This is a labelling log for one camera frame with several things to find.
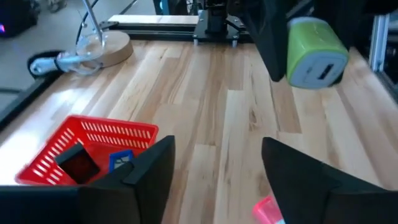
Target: desk lamp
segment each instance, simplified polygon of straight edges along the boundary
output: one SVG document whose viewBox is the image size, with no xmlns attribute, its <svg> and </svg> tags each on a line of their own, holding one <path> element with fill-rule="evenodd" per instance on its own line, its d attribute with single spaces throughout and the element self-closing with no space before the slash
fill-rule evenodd
<svg viewBox="0 0 398 224">
<path fill-rule="evenodd" d="M 61 52 L 56 57 L 34 59 L 29 63 L 29 70 L 33 76 L 39 77 L 57 70 L 91 75 L 101 67 L 116 65 L 132 54 L 129 36 L 121 31 L 101 30 L 88 0 L 83 0 L 83 4 L 94 27 L 94 33 L 81 36 L 74 50 Z"/>
</svg>

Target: red basket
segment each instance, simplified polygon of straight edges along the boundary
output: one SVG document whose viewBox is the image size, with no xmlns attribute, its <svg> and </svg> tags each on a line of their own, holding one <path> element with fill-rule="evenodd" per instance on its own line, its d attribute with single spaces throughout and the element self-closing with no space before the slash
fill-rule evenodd
<svg viewBox="0 0 398 224">
<path fill-rule="evenodd" d="M 54 161 L 54 157 L 82 143 L 101 172 L 90 181 L 108 173 L 109 154 L 132 149 L 138 156 L 153 145 L 159 128 L 156 125 L 115 119 L 69 116 L 54 132 L 34 160 L 16 176 L 20 184 L 76 184 Z"/>
</svg>

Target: round wooden base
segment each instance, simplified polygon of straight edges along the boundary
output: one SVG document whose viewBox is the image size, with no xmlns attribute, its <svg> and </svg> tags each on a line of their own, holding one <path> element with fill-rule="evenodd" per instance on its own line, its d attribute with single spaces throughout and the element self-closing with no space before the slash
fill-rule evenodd
<svg viewBox="0 0 398 224">
<path fill-rule="evenodd" d="M 132 45 L 130 43 L 130 37 L 123 32 L 116 30 L 104 31 L 104 37 L 106 38 L 105 50 L 100 58 L 96 59 L 96 62 L 102 63 L 102 67 L 109 67 L 123 62 L 125 59 L 130 57 L 133 52 Z M 88 36 L 90 43 L 84 48 L 79 50 L 78 55 L 84 55 L 88 52 L 91 54 L 100 54 L 101 43 L 98 41 L 96 34 Z M 84 62 L 84 66 L 93 67 L 91 62 Z"/>
</svg>

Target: wooden table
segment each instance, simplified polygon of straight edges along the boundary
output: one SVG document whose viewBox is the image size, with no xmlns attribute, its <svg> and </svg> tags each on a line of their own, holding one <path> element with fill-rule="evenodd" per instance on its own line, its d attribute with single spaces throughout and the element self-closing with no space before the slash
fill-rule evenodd
<svg viewBox="0 0 398 224">
<path fill-rule="evenodd" d="M 137 22 L 196 17 L 116 16 Z M 134 41 L 134 54 L 91 77 L 59 78 L 3 133 L 0 184 L 70 114 L 159 126 L 177 155 L 164 223 L 252 223 L 270 193 L 261 139 L 271 136 L 336 168 L 398 189 L 398 107 L 357 51 L 340 85 L 321 91 L 270 81 L 252 44 Z"/>
</svg>

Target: pink object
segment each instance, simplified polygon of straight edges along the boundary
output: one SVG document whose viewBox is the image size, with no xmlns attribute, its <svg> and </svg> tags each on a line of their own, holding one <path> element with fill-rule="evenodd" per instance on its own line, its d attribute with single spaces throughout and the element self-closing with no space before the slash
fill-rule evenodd
<svg viewBox="0 0 398 224">
<path fill-rule="evenodd" d="M 254 206 L 252 214 L 260 224 L 285 223 L 278 204 L 271 195 L 258 202 Z"/>
<path fill-rule="evenodd" d="M 2 24 L 0 24 L 0 32 L 2 32 L 2 33 L 6 32 L 6 28 L 4 28 L 4 26 Z"/>
</svg>

